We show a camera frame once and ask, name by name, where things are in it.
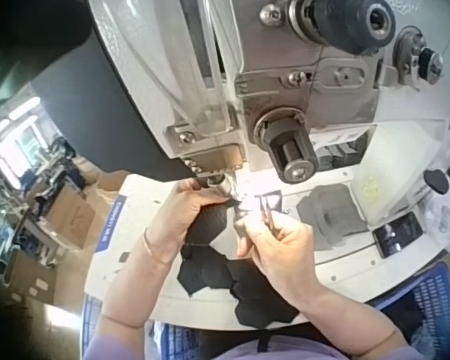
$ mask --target factory floor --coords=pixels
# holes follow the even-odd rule
[[[30,301],[32,334],[37,348],[42,349],[50,359],[80,359],[80,329],[83,308],[83,287],[87,271],[92,260],[101,228],[110,209],[94,187],[88,190],[87,202],[97,212],[91,225],[85,247],[81,251],[69,251],[58,266],[58,277],[55,291],[56,308]],[[445,258],[450,271],[450,256]],[[53,313],[52,319],[47,316]]]

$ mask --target woman's left hand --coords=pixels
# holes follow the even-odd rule
[[[151,252],[160,261],[171,262],[200,209],[227,200],[212,188],[202,188],[196,179],[178,181],[145,231]]]

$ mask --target hand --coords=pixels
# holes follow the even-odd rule
[[[178,181],[146,230],[152,253],[165,263],[173,260],[202,206],[225,201],[214,189],[202,189],[196,179]]]
[[[275,230],[256,214],[241,219],[235,227],[241,239],[237,256],[251,252],[253,261],[270,284],[296,308],[322,289],[315,273],[314,232],[311,226],[272,212]]]

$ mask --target sleeve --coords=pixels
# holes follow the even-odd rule
[[[110,336],[94,337],[83,360],[139,360],[124,343]]]
[[[413,349],[411,346],[401,347],[395,349],[389,354],[385,355],[381,360],[425,360],[425,357]]]

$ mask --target machine knob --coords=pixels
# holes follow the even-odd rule
[[[353,55],[371,54],[395,36],[386,0],[292,0],[289,18],[299,36]]]
[[[443,76],[443,57],[432,49],[423,49],[418,57],[418,75],[435,85]]]
[[[270,155],[282,182],[298,184],[317,171],[318,160],[307,130],[295,118],[264,124],[260,131],[260,145]]]

